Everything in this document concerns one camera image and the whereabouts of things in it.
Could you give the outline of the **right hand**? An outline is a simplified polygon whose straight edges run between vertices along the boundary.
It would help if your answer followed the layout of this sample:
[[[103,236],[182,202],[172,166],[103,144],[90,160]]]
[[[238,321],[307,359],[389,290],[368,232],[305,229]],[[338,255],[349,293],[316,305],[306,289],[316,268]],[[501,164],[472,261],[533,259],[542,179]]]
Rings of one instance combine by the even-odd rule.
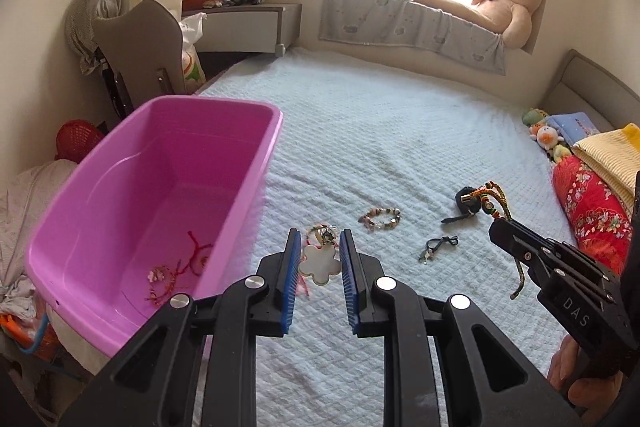
[[[547,379],[551,386],[560,391],[563,385],[574,377],[580,348],[578,343],[566,335],[558,351],[551,359]],[[575,407],[582,407],[582,425],[594,426],[608,411],[626,377],[617,373],[608,378],[576,378],[568,389],[568,399]]]

